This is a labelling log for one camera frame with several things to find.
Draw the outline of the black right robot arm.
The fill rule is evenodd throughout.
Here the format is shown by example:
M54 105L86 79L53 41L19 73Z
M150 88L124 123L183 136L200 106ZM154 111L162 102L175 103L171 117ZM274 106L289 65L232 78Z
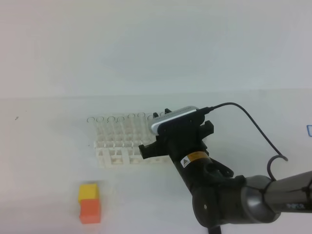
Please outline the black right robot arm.
M154 143L140 145L144 159L169 156L192 195L198 222L209 232L225 224L272 223L281 213L312 211L312 174L276 180L272 174L244 177L210 158L204 139L214 125L209 108L193 106L153 113L149 129Z

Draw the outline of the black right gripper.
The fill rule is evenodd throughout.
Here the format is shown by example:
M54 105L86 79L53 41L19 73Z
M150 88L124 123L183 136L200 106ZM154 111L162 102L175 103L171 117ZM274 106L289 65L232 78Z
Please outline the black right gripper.
M173 163L185 168L196 160L205 160L209 168L214 161L209 159L203 139L214 133L214 125L205 120L205 113L191 113L176 120L161 124L156 140L148 145L139 145L143 159L169 156Z

